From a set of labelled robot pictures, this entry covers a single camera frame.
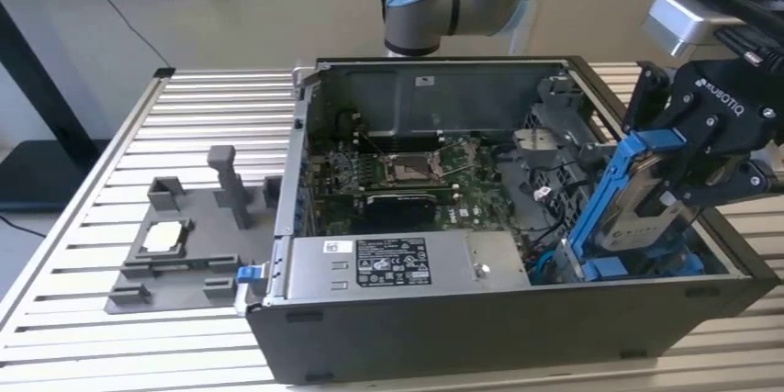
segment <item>blue latch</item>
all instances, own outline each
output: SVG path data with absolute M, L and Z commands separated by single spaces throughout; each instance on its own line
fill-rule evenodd
M 261 266 L 241 266 L 236 270 L 236 283 L 252 284 L 262 279 Z

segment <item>black monitor stand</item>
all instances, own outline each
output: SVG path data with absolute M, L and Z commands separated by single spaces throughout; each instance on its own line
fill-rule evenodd
M 0 212 L 58 211 L 108 141 L 89 139 L 2 3 L 0 63 L 56 138 L 22 142 L 0 162 Z

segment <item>metal slat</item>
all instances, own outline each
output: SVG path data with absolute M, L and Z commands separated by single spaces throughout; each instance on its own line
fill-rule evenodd
M 120 267 L 128 258 L 130 246 L 77 248 L 53 254 L 57 270 Z
M 628 101 L 640 68 L 596 70 Z M 281 169 L 288 124 L 268 130 L 264 115 L 288 115 L 288 72 L 181 73 L 149 107 L 150 116 L 0 334 L 2 390 L 274 390 L 248 325 L 232 308 L 110 316 L 102 311 L 114 268 L 128 253 L 154 176 L 180 175 L 185 188 L 217 186 L 204 167 L 213 144 L 237 148 L 246 184 Z M 252 84 L 266 82 L 264 87 Z M 784 196 L 721 208 L 750 246 L 784 275 Z M 500 373 L 372 382 L 376 390 L 734 390 L 784 385 L 784 286 L 737 318 L 704 322 L 657 360 L 553 366 Z M 362 385 L 346 385 L 349 388 Z
M 14 364 L 0 369 L 0 384 L 22 381 L 48 381 L 68 378 L 153 374 L 157 372 L 186 372 L 204 369 L 264 367 L 261 351 L 204 351 L 196 353 L 166 353 L 133 355 L 113 358 L 92 358 L 78 361 L 42 364 Z
M 173 104 L 173 103 L 241 103 L 241 102 L 256 102 L 260 100 L 280 101 L 292 99 L 289 92 L 209 92 L 209 93 L 178 93 L 178 94 L 161 94 L 158 103 Z
M 106 314 L 101 310 L 64 312 L 57 314 L 26 314 L 20 317 L 20 328 L 65 327 L 104 323 L 142 323 L 172 319 L 234 318 L 233 308 L 186 309 L 181 311 L 144 312 L 138 314 Z
M 136 140 L 201 139 L 208 137 L 264 137 L 288 133 L 289 124 L 264 123 L 252 126 L 181 126 L 165 128 L 141 128 L 136 132 Z
M 262 165 L 285 163 L 285 150 L 241 151 L 233 157 L 233 165 Z M 204 167 L 206 153 L 149 153 L 125 155 L 117 164 L 117 170 L 152 169 L 162 167 Z
M 132 243 L 138 224 L 78 227 L 66 236 L 66 245 Z
M 166 321 L 130 325 L 104 325 L 89 328 L 28 330 L 10 334 L 6 347 L 40 347 L 46 358 L 46 346 L 62 343 L 120 342 L 124 340 L 193 337 L 205 335 L 248 334 L 248 322 L 240 318 L 218 320 Z
M 92 207 L 82 224 L 106 224 L 117 222 L 141 222 L 149 204 L 118 204 L 116 206 Z
M 201 113 L 198 115 L 152 115 L 146 117 L 144 127 L 176 127 L 186 125 L 217 126 L 225 124 L 264 124 L 288 122 L 293 114 L 270 111 L 268 113 Z
M 37 392 L 113 392 L 128 390 L 172 390 L 176 387 L 220 385 L 220 384 L 260 384 L 272 381 L 272 374 L 266 368 L 240 367 L 233 369 L 204 369 L 200 371 L 165 372 L 158 374 L 122 375 L 114 377 L 80 378 L 74 380 L 52 381 L 36 384 Z M 6 385 L 4 392 L 29 391 L 26 385 Z M 284 392 L 282 386 L 276 389 Z
M 157 105 L 152 107 L 149 115 L 200 115 L 204 112 L 236 113 L 236 112 L 280 112 L 294 109 L 290 98 L 280 100 L 253 101 L 246 103 L 197 103 Z
M 232 144 L 237 151 L 262 151 L 285 149 L 289 145 L 288 137 L 278 135 L 264 139 L 248 139 L 237 137 L 209 138 L 200 140 L 141 140 L 132 142 L 126 153 L 165 153 L 178 151 L 209 151 L 216 144 Z
M 233 168 L 242 176 L 242 181 L 262 181 L 265 176 L 282 174 L 282 167 L 278 166 L 237 166 Z M 218 181 L 218 172 L 209 167 L 172 168 L 172 169 L 142 169 L 120 170 L 112 174 L 109 185 L 144 185 L 152 182 L 158 176 L 177 176 L 180 182 L 214 183 Z
M 205 351 L 209 349 L 256 348 L 249 332 L 225 335 L 173 336 L 160 339 L 122 340 L 114 342 L 73 342 L 41 346 L 6 346 L 0 350 L 4 362 L 105 357 L 132 353 L 168 353 Z

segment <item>motherboard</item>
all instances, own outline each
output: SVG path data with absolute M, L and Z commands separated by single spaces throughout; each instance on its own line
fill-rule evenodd
M 308 181 L 318 235 L 468 229 L 520 237 L 492 146 L 480 138 L 414 146 L 370 137 L 340 141 L 310 156 Z

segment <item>blue drive bracket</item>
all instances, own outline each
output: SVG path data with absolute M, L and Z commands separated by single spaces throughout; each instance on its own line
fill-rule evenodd
M 574 229 L 568 237 L 569 245 L 582 266 L 586 280 L 625 275 L 624 266 L 617 257 L 602 257 L 601 259 L 593 260 L 585 260 L 584 257 L 588 240 L 592 237 L 601 215 L 630 180 L 629 169 L 632 164 L 648 152 L 676 151 L 685 145 L 685 140 L 672 129 L 646 130 L 642 132 L 632 130 L 625 139 L 618 143 L 596 192 L 588 201 L 577 219 Z

